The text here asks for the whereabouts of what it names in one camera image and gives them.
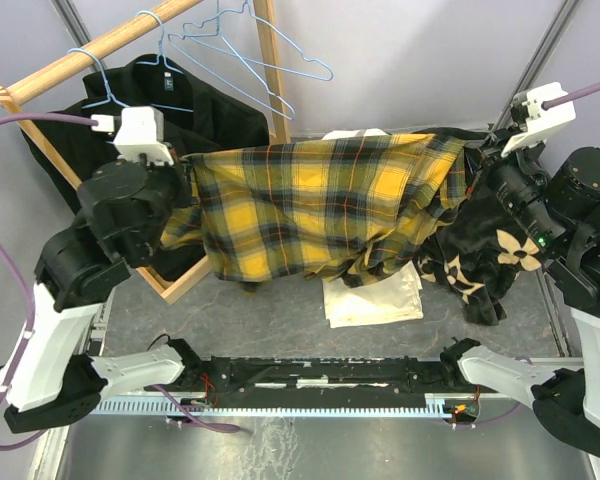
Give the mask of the white shirt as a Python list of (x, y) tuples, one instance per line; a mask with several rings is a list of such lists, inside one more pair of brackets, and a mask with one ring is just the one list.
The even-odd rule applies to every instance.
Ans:
[(388, 133), (378, 129), (356, 129), (356, 130), (333, 130), (322, 137), (323, 140), (337, 140), (345, 138), (359, 138), (359, 137), (376, 137), (376, 136), (388, 136)]

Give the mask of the yellow plaid shirt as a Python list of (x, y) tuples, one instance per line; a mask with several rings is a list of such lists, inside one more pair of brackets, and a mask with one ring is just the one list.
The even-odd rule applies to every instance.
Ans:
[(161, 242), (201, 242), (227, 281), (304, 274), (373, 284), (455, 220), (467, 191), (465, 148), (425, 133), (193, 154), (193, 203), (172, 214)]

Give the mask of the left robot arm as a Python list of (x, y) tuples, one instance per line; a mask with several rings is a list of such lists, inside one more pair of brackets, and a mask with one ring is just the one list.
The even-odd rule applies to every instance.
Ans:
[(96, 314), (133, 268), (149, 264), (167, 220), (192, 195), (179, 161), (117, 160), (77, 190), (71, 225), (44, 245), (18, 344), (0, 367), (14, 434), (71, 425), (103, 400), (152, 386), (195, 387), (202, 361), (183, 339), (122, 357), (79, 353)]

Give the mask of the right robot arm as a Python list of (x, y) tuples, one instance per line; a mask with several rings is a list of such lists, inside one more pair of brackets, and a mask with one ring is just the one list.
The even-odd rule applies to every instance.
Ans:
[(482, 179), (541, 252), (570, 308), (583, 368), (550, 369), (463, 339), (440, 356), (447, 389), (482, 386), (530, 408), (561, 442), (600, 458), (600, 148), (572, 152), (543, 186), (521, 153), (492, 162)]

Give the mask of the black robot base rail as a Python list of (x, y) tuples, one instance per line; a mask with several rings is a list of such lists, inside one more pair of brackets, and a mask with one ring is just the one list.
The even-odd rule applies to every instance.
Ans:
[(420, 407), (427, 394), (483, 392), (442, 361), (398, 358), (202, 360), (175, 384), (212, 407)]

